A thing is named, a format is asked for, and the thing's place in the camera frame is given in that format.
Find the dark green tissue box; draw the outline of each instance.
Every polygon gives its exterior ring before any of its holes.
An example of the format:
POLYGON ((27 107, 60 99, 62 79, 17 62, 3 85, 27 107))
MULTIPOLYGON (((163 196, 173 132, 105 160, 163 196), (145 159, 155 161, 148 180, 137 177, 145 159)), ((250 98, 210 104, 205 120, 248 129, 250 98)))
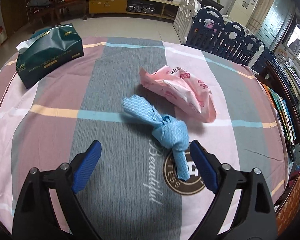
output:
POLYGON ((19 53, 17 73, 28 89, 64 63, 83 56, 82 40, 72 24, 54 27, 19 53))

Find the brown circle logo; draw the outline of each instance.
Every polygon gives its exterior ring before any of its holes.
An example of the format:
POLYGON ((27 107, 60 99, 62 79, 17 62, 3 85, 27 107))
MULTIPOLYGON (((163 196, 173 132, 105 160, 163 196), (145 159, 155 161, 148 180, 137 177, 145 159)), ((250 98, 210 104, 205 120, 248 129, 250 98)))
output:
POLYGON ((190 179, 186 182, 178 179, 172 151, 168 154, 163 164, 163 177, 169 188, 173 191, 181 195, 193 195, 203 190, 206 185, 204 184, 201 175, 191 158, 189 149, 187 149, 185 153, 190 179))

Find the striped bed sheet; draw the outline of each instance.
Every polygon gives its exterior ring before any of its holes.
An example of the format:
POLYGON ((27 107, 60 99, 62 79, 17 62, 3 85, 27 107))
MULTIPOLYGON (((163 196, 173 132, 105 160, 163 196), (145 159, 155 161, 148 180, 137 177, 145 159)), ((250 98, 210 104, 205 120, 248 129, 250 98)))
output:
MULTIPOLYGON (((17 54, 0 71, 0 221, 12 231, 15 206, 29 169, 57 168, 84 152, 93 140, 102 155, 85 189, 77 195, 103 239, 180 239, 194 232, 212 200, 191 163, 190 182, 174 180, 169 151, 150 126, 122 117, 121 99, 145 97, 160 113, 187 124, 221 163, 261 169, 275 202, 287 184, 287 150, 266 92, 249 68, 183 45, 162 41, 89 37, 84 57, 70 61, 26 90, 16 74, 17 54), (200 123, 139 84, 139 68, 153 73, 182 67, 204 80, 217 118, 200 123)), ((233 220, 236 192, 221 229, 233 220)), ((69 228, 51 192, 63 230, 69 228)))

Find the yellow tv stand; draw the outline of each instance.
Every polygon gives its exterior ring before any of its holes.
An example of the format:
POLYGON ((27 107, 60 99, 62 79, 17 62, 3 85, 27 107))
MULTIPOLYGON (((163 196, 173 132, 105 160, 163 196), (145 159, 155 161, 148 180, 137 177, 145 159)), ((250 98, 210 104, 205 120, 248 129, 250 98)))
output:
POLYGON ((155 13, 148 14, 142 12, 128 12, 127 4, 128 0, 87 0, 89 1, 89 13, 101 14, 101 13, 124 13, 124 14, 137 14, 158 17, 174 20, 178 11, 179 3, 170 2, 166 0, 145 0, 155 3, 155 13))

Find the bag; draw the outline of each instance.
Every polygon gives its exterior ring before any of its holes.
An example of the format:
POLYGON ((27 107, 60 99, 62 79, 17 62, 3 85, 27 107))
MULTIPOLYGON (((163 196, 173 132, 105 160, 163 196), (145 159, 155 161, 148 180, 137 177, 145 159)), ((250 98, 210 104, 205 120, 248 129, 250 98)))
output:
POLYGON ((189 116, 200 122, 213 122, 217 112, 210 88, 195 75, 181 67, 163 66, 153 74, 139 71, 141 84, 150 91, 165 97, 189 116))
POLYGON ((64 63, 83 56, 82 40, 72 24, 54 27, 17 47, 17 73, 28 89, 64 63))
POLYGON ((50 0, 30 0, 27 3, 27 7, 46 7, 52 5, 50 0))

